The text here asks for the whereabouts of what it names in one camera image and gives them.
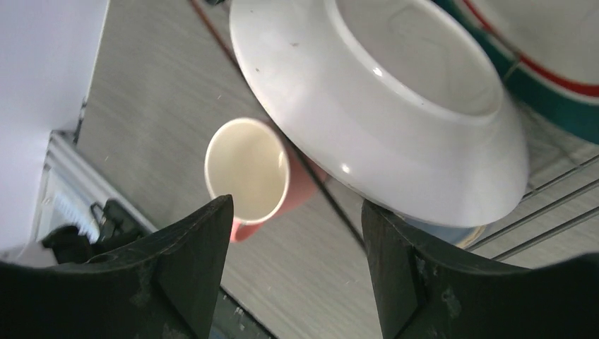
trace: plate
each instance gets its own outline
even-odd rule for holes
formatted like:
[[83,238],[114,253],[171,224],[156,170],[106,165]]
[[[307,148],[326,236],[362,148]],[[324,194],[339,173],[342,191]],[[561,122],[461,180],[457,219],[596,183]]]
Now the plate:
[[235,0],[255,96],[313,161],[365,198],[451,227],[494,222],[528,178],[516,109],[492,63],[426,0]]

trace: red stripe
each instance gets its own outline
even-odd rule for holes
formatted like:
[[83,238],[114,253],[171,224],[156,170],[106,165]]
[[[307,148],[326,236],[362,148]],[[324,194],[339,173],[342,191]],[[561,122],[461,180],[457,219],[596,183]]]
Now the red stripe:
[[[507,45],[507,46],[510,45],[509,43],[506,43],[506,40],[503,37],[501,37],[501,35],[499,35],[499,33],[493,27],[491,27],[491,25],[487,22],[487,20],[485,20],[485,18],[482,17],[482,15],[478,11],[478,9],[472,4],[472,2],[470,2],[470,0],[462,0],[462,1],[468,7],[470,12],[472,12],[472,14],[477,18],[477,20],[480,21],[480,23],[482,24],[482,27],[487,32],[493,34],[499,41],[503,42],[505,45]],[[522,54],[521,52],[519,54],[520,54],[520,60],[526,66],[528,66],[530,69],[532,69],[534,72],[541,75],[543,78],[546,78],[547,80],[549,80],[563,88],[566,88],[572,92],[582,94],[582,95],[587,95],[590,97],[599,97],[599,85],[589,85],[586,83],[580,83],[580,82],[573,81],[570,79],[562,78],[561,76],[557,75],[556,73],[553,73],[550,70],[544,68],[543,66],[535,63],[529,56],[526,56],[526,55]]]

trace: dish rack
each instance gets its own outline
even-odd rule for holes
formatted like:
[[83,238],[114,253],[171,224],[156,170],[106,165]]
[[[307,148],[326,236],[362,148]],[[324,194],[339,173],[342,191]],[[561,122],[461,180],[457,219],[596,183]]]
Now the dish rack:
[[[238,68],[230,44],[225,42],[228,40],[223,39],[196,1],[192,0],[192,4],[200,19],[232,66]],[[210,5],[221,4],[228,15],[230,0],[205,1]],[[508,72],[502,80],[507,81],[510,74]],[[599,251],[599,218],[596,218],[599,215],[599,145],[559,129],[525,104],[518,103],[518,106],[530,155],[526,194],[511,214],[487,225],[466,250],[528,268]],[[361,235],[348,214],[326,186],[317,180],[316,183],[364,248]]]

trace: wood grain surface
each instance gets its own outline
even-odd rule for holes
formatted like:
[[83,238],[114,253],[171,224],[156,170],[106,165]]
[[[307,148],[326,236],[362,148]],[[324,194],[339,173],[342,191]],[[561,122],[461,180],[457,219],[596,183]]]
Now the wood grain surface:
[[[223,7],[207,8],[228,36]],[[168,225],[210,199],[203,159],[213,133],[236,117],[264,117],[244,81],[186,0],[114,0],[97,60],[79,150],[158,225]],[[527,119],[533,176],[539,185],[595,146]],[[599,167],[519,206],[488,232],[504,227],[573,187]],[[332,180],[333,194],[359,224],[362,199]],[[476,251],[492,256],[599,204],[599,193],[544,216]],[[599,249],[596,218],[509,259],[538,266]],[[233,244],[223,287],[280,338],[380,338],[367,261],[322,196]]]

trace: cup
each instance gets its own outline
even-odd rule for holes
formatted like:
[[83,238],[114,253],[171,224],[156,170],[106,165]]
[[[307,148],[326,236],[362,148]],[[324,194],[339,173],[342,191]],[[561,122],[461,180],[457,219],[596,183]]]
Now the cup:
[[[265,221],[305,203],[317,191],[295,152],[269,123],[227,122],[208,144],[204,177],[211,198],[233,196],[231,242],[252,236]],[[327,174],[305,158],[317,177]]]

